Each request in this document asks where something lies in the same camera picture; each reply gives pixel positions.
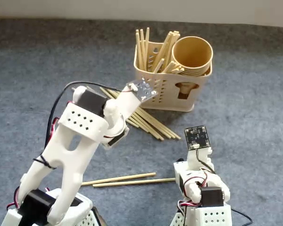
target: stack of cups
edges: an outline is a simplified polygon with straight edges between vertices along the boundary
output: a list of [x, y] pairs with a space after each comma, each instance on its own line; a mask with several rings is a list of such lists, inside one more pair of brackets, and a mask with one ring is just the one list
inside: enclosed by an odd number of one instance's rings
[[211, 66], [213, 49], [204, 39], [188, 36], [178, 40], [172, 48], [172, 60], [184, 68], [181, 74], [202, 76]]

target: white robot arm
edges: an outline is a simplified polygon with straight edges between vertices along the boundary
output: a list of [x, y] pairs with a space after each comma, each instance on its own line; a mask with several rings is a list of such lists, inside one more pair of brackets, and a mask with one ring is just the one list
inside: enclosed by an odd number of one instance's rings
[[205, 126], [187, 128], [187, 161], [174, 163], [175, 180], [183, 200], [177, 203], [170, 226], [232, 226], [230, 190], [215, 173], [208, 155], [212, 153]]
[[[31, 208], [45, 207], [45, 218], [35, 220], [38, 226], [45, 225], [70, 225], [61, 224], [68, 209], [74, 202], [74, 198], [82, 184], [83, 173], [85, 172], [98, 145], [102, 143], [106, 148], [116, 144], [128, 133], [125, 120], [143, 102], [156, 95], [156, 91], [144, 81], [137, 80], [128, 83], [116, 100], [107, 100], [105, 97], [95, 93], [86, 87], [78, 87], [73, 94], [73, 101], [68, 103], [61, 118], [58, 121], [57, 130], [51, 135], [43, 153], [34, 159], [29, 171], [21, 178], [21, 184], [17, 191], [16, 207], [18, 213], [26, 214], [21, 209], [26, 202], [30, 203]], [[75, 135], [79, 135], [81, 140], [75, 150], [69, 151], [69, 146]], [[63, 167], [63, 178], [61, 190], [55, 194], [43, 194], [37, 190], [41, 181], [53, 169]], [[45, 201], [48, 196], [56, 200]], [[75, 217], [76, 222], [83, 218], [92, 207], [92, 202], [85, 208], [86, 211]], [[23, 219], [19, 224], [13, 226], [26, 226], [34, 220], [27, 220], [24, 224]], [[2, 226], [8, 226], [8, 220], [4, 220]]]

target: wooden chopstick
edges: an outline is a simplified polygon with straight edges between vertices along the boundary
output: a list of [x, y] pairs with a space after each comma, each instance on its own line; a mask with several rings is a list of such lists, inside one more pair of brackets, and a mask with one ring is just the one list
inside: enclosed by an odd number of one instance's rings
[[162, 46], [160, 48], [160, 51], [156, 55], [156, 58], [155, 58], [155, 60], [153, 62], [152, 71], [156, 68], [156, 66], [159, 63], [160, 59], [163, 57], [171, 36], [172, 36], [172, 32], [169, 32], [168, 35], [166, 36], [166, 39], [165, 39], [164, 43], [162, 44]]
[[146, 50], [145, 50], [145, 38], [143, 36], [143, 29], [140, 30], [141, 31], [141, 58], [142, 58], [142, 69], [145, 71], [146, 70], [146, 64], [147, 64], [147, 61], [146, 61]]
[[153, 73], [157, 73], [159, 71], [159, 69], [161, 68], [162, 64], [164, 63], [165, 59], [161, 58], [160, 62], [158, 63], [158, 65], [156, 66], [156, 68], [154, 69]]
[[175, 62], [171, 61], [167, 67], [165, 67], [165, 69], [162, 71], [162, 73], [168, 73], [170, 72], [173, 68], [174, 68]]
[[117, 181], [117, 180], [144, 178], [144, 177], [150, 177], [150, 176], [155, 176], [155, 175], [156, 175], [156, 172], [152, 172], [152, 173], [142, 173], [142, 174], [135, 174], [135, 175], [129, 175], [129, 176], [116, 177], [116, 178], [107, 178], [107, 179], [93, 180], [93, 181], [83, 182], [82, 186], [106, 183], [106, 182]]
[[136, 37], [136, 48], [137, 48], [137, 57], [138, 57], [138, 67], [139, 69], [143, 70], [143, 60], [142, 60], [142, 50], [141, 50], [141, 40], [140, 40], [140, 34], [138, 32], [138, 30], [136, 30], [135, 33], [135, 37]]
[[111, 183], [94, 184], [92, 186], [93, 187], [105, 187], [105, 186], [119, 186], [119, 185], [139, 185], [139, 184], [160, 183], [160, 182], [169, 182], [169, 181], [175, 181], [175, 178], [111, 182]]
[[146, 62], [146, 68], [145, 70], [148, 70], [148, 48], [149, 48], [149, 35], [150, 35], [150, 28], [147, 27], [147, 31], [146, 31], [146, 42], [145, 42], [145, 62]]

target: gray carpet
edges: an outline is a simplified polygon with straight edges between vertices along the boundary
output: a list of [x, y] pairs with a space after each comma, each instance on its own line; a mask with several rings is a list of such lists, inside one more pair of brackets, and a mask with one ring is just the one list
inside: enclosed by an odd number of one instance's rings
[[[134, 77], [134, 30], [150, 40], [170, 30], [213, 46], [214, 71], [191, 113], [150, 111], [183, 136], [205, 124], [230, 204], [258, 226], [283, 226], [283, 28], [160, 22], [0, 20], [0, 223], [14, 189], [42, 150], [50, 108], [64, 85], [90, 80], [122, 88]], [[62, 113], [71, 91], [62, 98]], [[100, 147], [84, 180], [157, 172], [173, 177], [185, 140], [159, 142], [132, 128], [110, 151]], [[41, 188], [60, 187], [62, 170]], [[175, 183], [83, 187], [110, 226], [168, 226], [181, 198]], [[233, 225], [246, 223], [233, 214]]]

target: wire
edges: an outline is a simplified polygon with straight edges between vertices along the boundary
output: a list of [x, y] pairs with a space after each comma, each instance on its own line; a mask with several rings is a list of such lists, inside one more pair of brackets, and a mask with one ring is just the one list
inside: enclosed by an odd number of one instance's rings
[[14, 192], [14, 204], [15, 204], [17, 209], [19, 209], [19, 204], [18, 204], [18, 191], [19, 191], [19, 188], [20, 188], [20, 186], [18, 186], [15, 189], [15, 192]]
[[80, 84], [80, 83], [91, 84], [91, 85], [100, 86], [100, 87], [103, 87], [103, 88], [106, 88], [106, 89], [110, 89], [110, 90], [120, 91], [121, 92], [121, 90], [119, 90], [119, 89], [116, 89], [116, 88], [113, 88], [113, 87], [104, 86], [102, 84], [91, 82], [91, 81], [73, 81], [73, 82], [68, 83], [63, 88], [63, 90], [60, 92], [60, 94], [58, 95], [57, 99], [55, 100], [55, 102], [54, 102], [54, 104], [53, 104], [53, 106], [51, 108], [50, 115], [49, 115], [48, 122], [47, 122], [47, 130], [46, 130], [46, 138], [45, 138], [44, 148], [46, 148], [46, 146], [47, 146], [47, 144], [49, 142], [49, 139], [50, 139], [50, 129], [51, 129], [51, 124], [52, 124], [52, 118], [53, 118], [53, 114], [54, 114], [54, 112], [56, 110], [56, 107], [57, 107], [57, 104], [58, 104], [59, 100], [61, 99], [62, 95], [65, 93], [65, 91], [67, 90], [68, 87], [70, 87], [71, 85]]
[[205, 167], [207, 167], [207, 168], [211, 171], [211, 173], [216, 174], [215, 171], [214, 171], [209, 165], [207, 165], [205, 162], [203, 162], [203, 161], [201, 161], [201, 160], [199, 159], [199, 151], [198, 151], [198, 148], [196, 149], [196, 158], [197, 158], [197, 160], [198, 160], [202, 165], [204, 165]]
[[249, 220], [248, 223], [243, 224], [242, 226], [248, 226], [248, 225], [252, 225], [252, 224], [253, 224], [252, 218], [250, 218], [250, 216], [248, 216], [247, 214], [242, 213], [242, 212], [240, 212], [240, 211], [238, 211], [238, 210], [235, 210], [235, 209], [233, 209], [233, 208], [232, 208], [232, 211], [233, 211], [233, 212], [236, 212], [236, 213], [239, 213], [240, 215], [244, 216], [245, 218], [247, 218], [247, 219]]
[[195, 178], [200, 178], [200, 179], [203, 179], [203, 182], [201, 183], [201, 187], [203, 187], [204, 186], [204, 184], [206, 183], [206, 181], [207, 181], [207, 178], [208, 178], [208, 175], [205, 173], [205, 175], [206, 175], [206, 178], [203, 178], [203, 177], [198, 177], [198, 176], [195, 176], [195, 177], [190, 177], [189, 179], [187, 179], [185, 182], [184, 182], [184, 184], [183, 184], [183, 193], [184, 193], [184, 196], [185, 197], [187, 197], [187, 194], [186, 194], [186, 192], [185, 192], [185, 184], [189, 181], [189, 180], [192, 180], [192, 179], [195, 179]]
[[8, 205], [6, 206], [6, 211], [8, 211], [9, 207], [11, 207], [11, 206], [13, 206], [13, 205], [15, 205], [14, 202], [11, 202], [10, 204], [8, 204]]

